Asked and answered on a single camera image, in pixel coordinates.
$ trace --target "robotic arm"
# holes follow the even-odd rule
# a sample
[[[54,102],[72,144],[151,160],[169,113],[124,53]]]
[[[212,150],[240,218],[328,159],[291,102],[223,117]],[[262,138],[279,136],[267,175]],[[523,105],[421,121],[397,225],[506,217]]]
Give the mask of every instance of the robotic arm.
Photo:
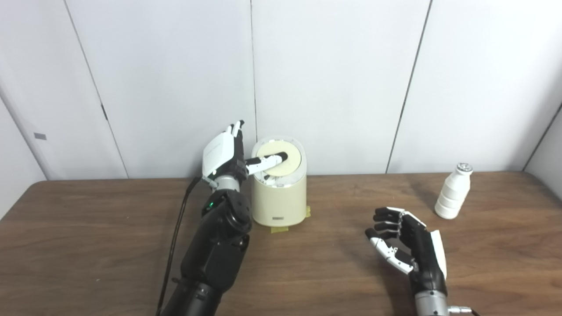
[[[373,219],[374,229],[365,234],[387,262],[409,276],[418,316],[478,315],[468,307],[447,305],[447,268],[439,231],[428,232],[412,213],[394,207],[376,209]],[[391,247],[386,243],[389,238],[400,240],[411,255]]]
[[[244,160],[238,121],[215,137],[203,151],[202,179],[212,194],[201,210],[201,222],[181,263],[181,279],[162,316],[213,316],[224,292],[232,287],[252,229],[250,202],[240,185],[255,172],[287,159],[285,152]]]

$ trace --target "black cable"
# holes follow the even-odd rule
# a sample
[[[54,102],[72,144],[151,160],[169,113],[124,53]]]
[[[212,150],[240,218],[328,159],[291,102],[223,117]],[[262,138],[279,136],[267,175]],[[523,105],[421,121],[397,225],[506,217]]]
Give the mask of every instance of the black cable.
[[[160,291],[160,299],[158,300],[158,307],[156,309],[156,316],[160,316],[162,312],[162,304],[164,303],[164,296],[166,295],[166,287],[168,286],[168,278],[170,277],[170,269],[172,267],[172,259],[174,258],[175,242],[178,239],[179,227],[182,224],[183,213],[185,213],[185,205],[187,203],[187,198],[191,191],[193,191],[197,182],[201,180],[201,177],[195,177],[191,180],[191,183],[185,190],[185,195],[183,196],[182,206],[179,209],[178,221],[176,222],[176,227],[174,228],[174,235],[172,236],[172,243],[170,245],[170,253],[168,254],[168,263],[166,264],[166,273],[164,273],[164,283],[162,284],[162,290]]]

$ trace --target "white bottle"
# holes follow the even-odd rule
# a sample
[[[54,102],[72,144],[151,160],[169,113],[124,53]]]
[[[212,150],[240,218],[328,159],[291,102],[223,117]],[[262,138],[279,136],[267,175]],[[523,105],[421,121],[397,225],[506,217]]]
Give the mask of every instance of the white bottle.
[[[459,163],[453,173],[451,173],[441,189],[435,212],[445,219],[453,219],[459,214],[464,199],[470,190],[470,175],[472,166]]]

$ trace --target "cable connector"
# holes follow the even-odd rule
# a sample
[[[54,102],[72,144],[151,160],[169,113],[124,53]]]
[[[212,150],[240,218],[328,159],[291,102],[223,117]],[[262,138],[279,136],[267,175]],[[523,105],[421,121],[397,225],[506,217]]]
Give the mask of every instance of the cable connector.
[[[219,184],[216,181],[211,180],[210,178],[208,178],[204,175],[201,177],[201,180],[203,180],[203,182],[207,183],[213,191],[216,190],[219,187]]]
[[[450,314],[472,314],[472,308],[466,306],[449,306]]]

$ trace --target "small gray sticker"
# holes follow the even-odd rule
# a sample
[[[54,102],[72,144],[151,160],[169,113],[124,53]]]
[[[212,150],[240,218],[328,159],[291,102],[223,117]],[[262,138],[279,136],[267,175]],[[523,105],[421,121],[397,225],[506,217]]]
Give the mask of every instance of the small gray sticker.
[[[47,135],[45,135],[45,134],[33,133],[33,135],[35,136],[35,139],[42,139],[42,140],[44,140],[44,141],[47,140]]]

